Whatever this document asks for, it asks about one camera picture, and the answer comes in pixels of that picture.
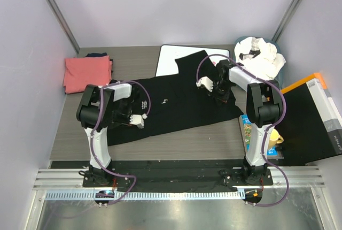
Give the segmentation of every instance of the printed logo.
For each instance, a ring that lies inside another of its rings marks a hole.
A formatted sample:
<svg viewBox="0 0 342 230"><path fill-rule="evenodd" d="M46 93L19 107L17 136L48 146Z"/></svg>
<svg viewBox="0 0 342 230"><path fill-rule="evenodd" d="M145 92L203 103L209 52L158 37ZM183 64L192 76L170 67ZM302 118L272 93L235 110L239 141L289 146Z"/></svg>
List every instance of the printed logo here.
<svg viewBox="0 0 342 230"><path fill-rule="evenodd" d="M147 108L147 101L142 101L141 102L141 109L146 109Z"/></svg>

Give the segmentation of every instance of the gray tabletop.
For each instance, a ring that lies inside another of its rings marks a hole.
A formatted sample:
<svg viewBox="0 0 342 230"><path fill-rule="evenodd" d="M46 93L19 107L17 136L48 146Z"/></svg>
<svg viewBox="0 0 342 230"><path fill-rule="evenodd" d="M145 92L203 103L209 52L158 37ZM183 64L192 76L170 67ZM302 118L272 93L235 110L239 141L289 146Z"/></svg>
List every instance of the gray tabletop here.
<svg viewBox="0 0 342 230"><path fill-rule="evenodd" d="M233 51L232 45L201 47ZM113 78L134 80L154 77L159 51L160 46L82 48L79 57L90 52L107 52L114 59ZM236 104L245 112L246 94L238 87L233 92ZM76 120L81 97L82 94L66 97L51 160L90 158L86 134ZM111 146L109 152L114 160L240 159L245 155L238 119Z"/></svg>

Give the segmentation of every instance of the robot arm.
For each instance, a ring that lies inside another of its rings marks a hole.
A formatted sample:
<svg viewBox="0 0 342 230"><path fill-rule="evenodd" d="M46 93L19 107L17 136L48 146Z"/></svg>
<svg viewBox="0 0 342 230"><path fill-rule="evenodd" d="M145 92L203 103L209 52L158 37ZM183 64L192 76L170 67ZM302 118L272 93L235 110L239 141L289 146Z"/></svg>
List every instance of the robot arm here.
<svg viewBox="0 0 342 230"><path fill-rule="evenodd" d="M139 96L139 91L128 83L105 88L103 95L103 117L94 133L92 145L97 159L105 168L111 171L113 167L108 152L107 129L120 125L144 128L144 119L147 116L145 114L133 114L132 107ZM77 120L81 122L87 134L90 149L91 132L95 128L100 115L99 100L100 87L87 85L76 114ZM80 174L84 176L84 187L93 187L99 184L109 185L112 182L112 176L101 169L92 152L90 153L89 170L82 171Z"/></svg>
<svg viewBox="0 0 342 230"><path fill-rule="evenodd" d="M231 87L238 85L247 92L247 116L252 123L251 143L244 158L243 178L247 184L259 182L266 174L267 163L263 157L267 155L270 133L273 128L265 130L275 123L283 112L283 105L280 95L270 86L250 77L241 69L228 60L221 60L217 66L219 80L214 82L208 77L199 79L198 87L204 87L218 102L226 101L229 98ZM279 87L276 80L271 80Z"/></svg>

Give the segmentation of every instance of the black t-shirt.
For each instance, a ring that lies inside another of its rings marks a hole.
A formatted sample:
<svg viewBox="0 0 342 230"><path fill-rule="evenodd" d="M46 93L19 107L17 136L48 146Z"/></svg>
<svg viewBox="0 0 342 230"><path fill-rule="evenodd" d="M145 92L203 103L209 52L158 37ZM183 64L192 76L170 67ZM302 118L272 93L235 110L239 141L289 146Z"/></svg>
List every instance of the black t-shirt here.
<svg viewBox="0 0 342 230"><path fill-rule="evenodd" d="M208 54L205 51L176 59L178 74L156 76L136 80L142 84L151 97L151 111L145 119L145 127L119 126L107 131L108 145L140 140L149 136L180 131L188 128L210 125L237 118L242 115L235 106L233 93L227 103L217 105L204 88L196 86L196 71L199 63ZM218 79L218 72L211 60L206 59L199 71L199 78L208 76ZM149 100L143 89L133 107L133 114L147 113Z"/></svg>

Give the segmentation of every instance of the white crumpled fabric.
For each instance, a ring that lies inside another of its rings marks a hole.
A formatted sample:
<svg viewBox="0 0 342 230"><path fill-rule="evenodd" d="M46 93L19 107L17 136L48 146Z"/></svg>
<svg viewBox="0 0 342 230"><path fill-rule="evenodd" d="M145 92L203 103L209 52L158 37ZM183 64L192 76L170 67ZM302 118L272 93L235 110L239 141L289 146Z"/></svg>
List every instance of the white crumpled fabric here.
<svg viewBox="0 0 342 230"><path fill-rule="evenodd" d="M260 50L260 54L253 58L253 55L249 54L251 50ZM252 74L265 80L274 79L286 63L284 56L277 53L275 45L255 37L248 37L237 43L234 53L236 62L242 63Z"/></svg>

